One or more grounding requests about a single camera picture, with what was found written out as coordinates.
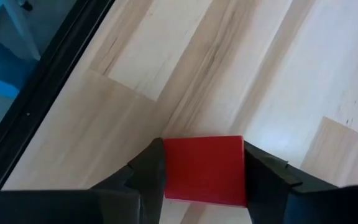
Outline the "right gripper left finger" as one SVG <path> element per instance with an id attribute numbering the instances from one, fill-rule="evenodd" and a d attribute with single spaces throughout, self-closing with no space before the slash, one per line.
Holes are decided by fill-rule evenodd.
<path id="1" fill-rule="evenodd" d="M 163 139 L 156 138 L 118 171 L 92 186 L 93 190 L 116 193 L 124 199 L 114 202 L 119 221 L 158 223 L 166 184 Z"/>

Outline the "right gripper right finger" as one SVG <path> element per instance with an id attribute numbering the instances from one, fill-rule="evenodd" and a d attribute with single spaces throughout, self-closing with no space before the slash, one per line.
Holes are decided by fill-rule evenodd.
<path id="1" fill-rule="evenodd" d="M 302 184 L 288 162 L 244 143 L 247 208 L 255 224 L 282 224 L 292 187 Z"/>

